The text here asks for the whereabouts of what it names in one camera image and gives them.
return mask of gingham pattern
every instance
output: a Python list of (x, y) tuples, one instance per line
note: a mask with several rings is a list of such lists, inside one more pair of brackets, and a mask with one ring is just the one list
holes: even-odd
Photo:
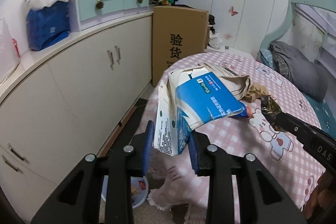
[[(221, 52), (196, 54), (174, 63), (163, 73), (161, 80), (167, 82), (167, 73), (175, 69), (193, 67), (199, 63), (220, 64), (222, 61), (233, 65), (234, 69), (232, 70), (237, 74), (250, 75), (253, 81), (265, 85), (284, 112), (320, 128), (313, 108), (292, 83), (270, 68), (245, 57)], [(283, 82), (282, 86), (278, 86), (277, 83), (256, 70), (255, 66), (265, 67), (270, 70)], [(148, 120), (156, 120), (157, 99), (158, 87), (155, 88), (146, 105), (137, 133), (145, 131)], [(299, 100), (305, 102), (308, 107), (307, 112), (301, 109)], [(244, 103), (253, 110), (260, 108), (260, 100), (256, 100), (253, 103)], [(305, 190), (308, 187), (307, 181), (310, 176), (314, 176), (316, 184), (317, 179), (324, 171), (323, 166), (306, 153), (295, 136), (290, 133), (286, 134), (293, 141), (293, 151), (284, 150), (282, 158), (279, 161), (274, 160), (270, 155), (270, 143), (266, 143), (261, 139), (258, 131), (250, 126), (248, 119), (221, 118), (199, 127), (197, 131), (205, 133), (211, 143), (221, 147), (229, 154), (238, 156), (243, 156), (246, 153), (255, 154), (298, 207), (301, 207), (304, 203)], [(163, 153), (160, 153), (160, 155), (165, 163), (167, 175), (164, 185), (152, 195), (153, 201), (161, 207), (171, 204), (194, 203), (197, 206), (206, 208), (209, 178), (199, 178), (194, 174), (190, 164), (188, 148), (181, 155), (175, 157), (170, 157)], [(234, 193), (237, 196), (238, 190), (236, 187), (234, 187)]]

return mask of blue bag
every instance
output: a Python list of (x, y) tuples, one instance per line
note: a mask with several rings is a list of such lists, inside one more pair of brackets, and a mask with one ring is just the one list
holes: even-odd
[(29, 10), (26, 26), (30, 49), (40, 51), (54, 45), (69, 36), (68, 3), (57, 1), (51, 7)]

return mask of gray pillow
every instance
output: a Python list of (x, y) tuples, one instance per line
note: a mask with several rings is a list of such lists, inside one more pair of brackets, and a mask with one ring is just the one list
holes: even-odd
[(328, 89), (328, 80), (322, 66), (310, 62), (297, 48), (284, 42), (272, 42), (270, 47), (274, 60), (279, 60), (278, 57), (281, 57), (288, 65), (290, 73), (286, 75), (287, 79), (299, 91), (322, 102)]

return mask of red butterfly decal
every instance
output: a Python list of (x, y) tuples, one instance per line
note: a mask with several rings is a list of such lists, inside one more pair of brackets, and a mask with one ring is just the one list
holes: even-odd
[(141, 190), (146, 190), (146, 184), (145, 184), (145, 182), (139, 180), (139, 185), (140, 185)]
[(230, 13), (232, 16), (235, 16), (235, 15), (238, 14), (238, 12), (235, 12), (235, 11), (233, 10), (233, 6), (230, 7), (230, 9), (229, 9), (229, 13)]

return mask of pink checkered tablecloth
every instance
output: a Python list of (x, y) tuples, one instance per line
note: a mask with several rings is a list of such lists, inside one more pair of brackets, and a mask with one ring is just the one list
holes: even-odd
[[(202, 63), (226, 66), (238, 75), (250, 75), (252, 81), (265, 85), (276, 99), (282, 111), (320, 128), (317, 116), (305, 97), (288, 80), (270, 68), (245, 57), (221, 52), (208, 52), (186, 57), (174, 63), (162, 75), (167, 83), (167, 73)], [(158, 87), (155, 88), (146, 105), (137, 133), (145, 131), (148, 120), (155, 122), (158, 108)], [(320, 165), (302, 148), (302, 144), (290, 133), (275, 132), (273, 137), (265, 137), (269, 124), (259, 124), (260, 100), (244, 102), (255, 112), (253, 119), (220, 118), (211, 121), (196, 131), (205, 133), (210, 142), (227, 153), (243, 156), (253, 153), (277, 179), (291, 199), (301, 207), (314, 189), (317, 179), (324, 172)], [(166, 177), (164, 185), (152, 194), (152, 199), (160, 207), (172, 204), (192, 203), (206, 208), (208, 203), (209, 178), (197, 177), (191, 168), (188, 148), (181, 155), (171, 157), (157, 152), (164, 162)], [(238, 190), (234, 185), (234, 195)]]

